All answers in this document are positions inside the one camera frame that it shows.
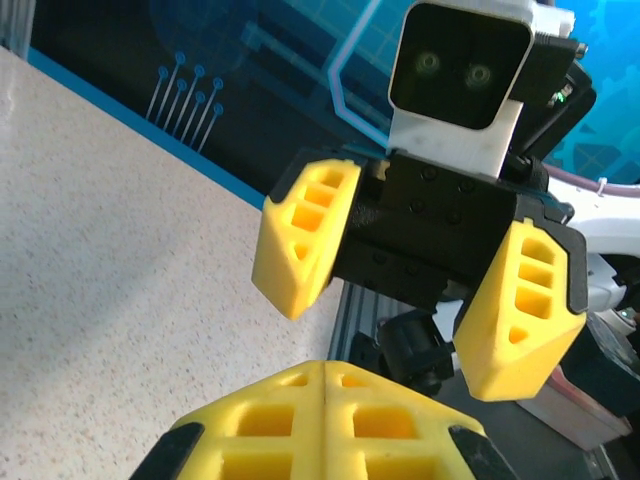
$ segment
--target blue display screen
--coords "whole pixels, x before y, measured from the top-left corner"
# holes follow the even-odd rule
[[[382,151],[410,0],[40,0],[34,47],[266,193],[302,147]],[[598,99],[548,162],[640,177],[640,1],[558,0]]]

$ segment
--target yellow foam pad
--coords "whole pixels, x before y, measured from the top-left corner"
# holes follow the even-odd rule
[[[470,417],[344,362],[308,362],[180,419],[205,430],[179,480],[472,480]]]
[[[567,252],[531,220],[514,221],[453,338],[472,396],[538,393],[586,321],[567,293]]]
[[[252,280],[287,318],[327,286],[360,173],[350,160],[310,163],[284,201],[265,200]]]

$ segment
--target speckled countertop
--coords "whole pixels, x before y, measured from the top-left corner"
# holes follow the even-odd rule
[[[0,48],[0,478],[128,478],[177,418],[326,355],[282,318],[259,212]]]

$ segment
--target white tabletop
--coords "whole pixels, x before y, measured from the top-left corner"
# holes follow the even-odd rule
[[[0,479],[128,478],[180,416],[325,357],[341,282],[282,318],[257,210],[1,48],[0,160]]]

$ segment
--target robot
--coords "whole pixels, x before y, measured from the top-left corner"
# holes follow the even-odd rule
[[[602,258],[588,252],[639,257],[640,208],[629,218],[625,203],[607,244],[615,199],[585,215],[584,193],[541,163],[596,99],[573,23],[533,0],[408,10],[387,155],[299,152],[265,200],[252,280],[291,320],[334,277],[415,310],[354,337],[358,359],[309,362],[187,415],[133,480],[516,478],[475,420],[429,398],[453,350],[474,397],[531,398],[591,297],[637,302],[637,279],[607,283],[608,264],[590,284]],[[463,302],[452,344],[432,320],[447,298]]]

